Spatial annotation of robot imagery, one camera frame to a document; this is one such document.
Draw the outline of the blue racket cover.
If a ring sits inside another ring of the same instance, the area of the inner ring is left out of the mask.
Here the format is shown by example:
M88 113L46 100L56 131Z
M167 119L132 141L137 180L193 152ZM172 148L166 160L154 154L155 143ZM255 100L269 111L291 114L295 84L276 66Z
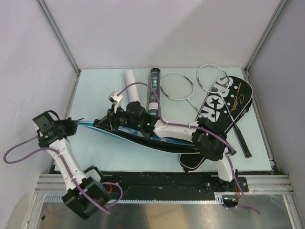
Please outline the blue racket cover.
M159 150L159 151L163 151L167 153L175 153L175 154L199 153L197 148L192 143L181 140L159 138L159 137L152 137L148 139L145 138L138 130L133 130L128 127L119 127L118 130L115 130L113 132L110 130L109 125L106 125L105 127L95 127L93 125L94 124L93 121L86 121L79 119L76 120L76 124L153 150Z

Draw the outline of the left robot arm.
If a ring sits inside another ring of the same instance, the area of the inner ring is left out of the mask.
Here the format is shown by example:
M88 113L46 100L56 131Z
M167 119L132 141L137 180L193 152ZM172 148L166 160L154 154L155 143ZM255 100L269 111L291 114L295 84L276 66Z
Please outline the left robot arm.
M51 155L64 179L67 193L63 203L82 219L88 219L98 210L110 214L104 206L110 195L104 188L105 177L88 176L79 166L73 153L69 136L76 134L77 124L71 118L54 120L54 111L45 111L33 118L41 150Z

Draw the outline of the white shuttlecock tube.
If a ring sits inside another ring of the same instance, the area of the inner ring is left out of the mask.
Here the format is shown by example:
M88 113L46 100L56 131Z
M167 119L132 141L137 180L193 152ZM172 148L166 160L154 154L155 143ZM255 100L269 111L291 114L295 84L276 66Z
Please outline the white shuttlecock tube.
M140 95L139 95L137 85L133 84L133 83L136 82L134 71L129 69L125 72L124 76L125 76L126 85L129 86L127 88L127 94L128 94L129 102L138 101L139 103L141 103L141 99L140 99Z

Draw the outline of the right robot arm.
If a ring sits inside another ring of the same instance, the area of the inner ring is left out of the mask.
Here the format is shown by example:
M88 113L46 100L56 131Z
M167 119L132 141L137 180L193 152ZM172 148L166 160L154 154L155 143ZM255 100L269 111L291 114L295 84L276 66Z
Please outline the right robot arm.
M214 162L223 190L232 191L237 186L236 170L227 155L226 135L218 130L204 129L205 123L162 121L160 117L148 114L136 101L128 103L125 110L113 104L104 118L94 120L93 126L151 149L199 153Z

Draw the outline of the black shuttlecock tube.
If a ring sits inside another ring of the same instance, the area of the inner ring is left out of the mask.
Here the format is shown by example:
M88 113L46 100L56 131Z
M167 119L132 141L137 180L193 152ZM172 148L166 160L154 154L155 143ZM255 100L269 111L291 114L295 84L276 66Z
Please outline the black shuttlecock tube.
M149 86L153 89L148 89L148 99L147 99L147 111L148 114L159 116L159 105L157 102L157 97L160 97L160 78L161 70L159 68L152 68L149 75Z

